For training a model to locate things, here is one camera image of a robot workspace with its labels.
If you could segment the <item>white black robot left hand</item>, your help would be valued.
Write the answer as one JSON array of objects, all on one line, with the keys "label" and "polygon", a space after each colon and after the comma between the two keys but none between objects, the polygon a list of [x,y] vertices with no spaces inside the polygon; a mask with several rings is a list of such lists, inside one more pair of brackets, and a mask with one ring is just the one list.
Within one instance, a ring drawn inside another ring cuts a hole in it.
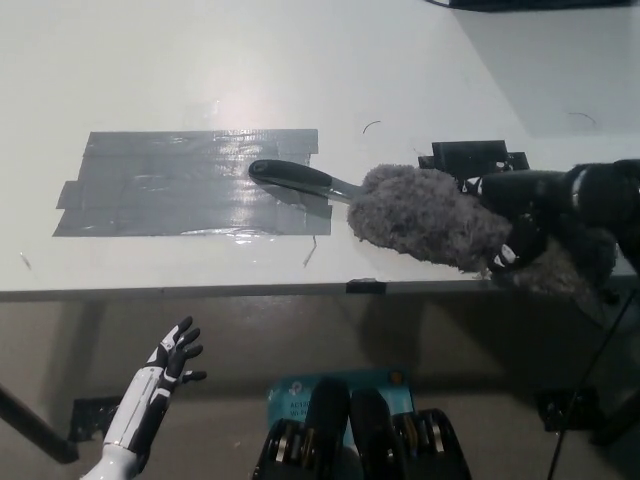
[{"label": "white black robot left hand", "polygon": [[175,325],[134,375],[105,436],[106,445],[147,456],[176,388],[207,377],[204,371],[186,368],[203,352],[196,343],[200,329],[192,324],[188,316]]}]

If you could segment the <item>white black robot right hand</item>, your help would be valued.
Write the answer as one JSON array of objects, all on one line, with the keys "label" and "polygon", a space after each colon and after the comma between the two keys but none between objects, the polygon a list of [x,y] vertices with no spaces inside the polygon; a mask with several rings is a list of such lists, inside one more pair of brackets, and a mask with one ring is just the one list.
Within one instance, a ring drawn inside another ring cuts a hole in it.
[{"label": "white black robot right hand", "polygon": [[502,245],[489,255],[490,271],[512,272],[531,264],[544,253],[550,238],[573,253],[581,237],[581,225],[573,217],[573,197],[580,182],[577,170],[516,170],[463,180],[462,193],[478,198],[511,224]]}]

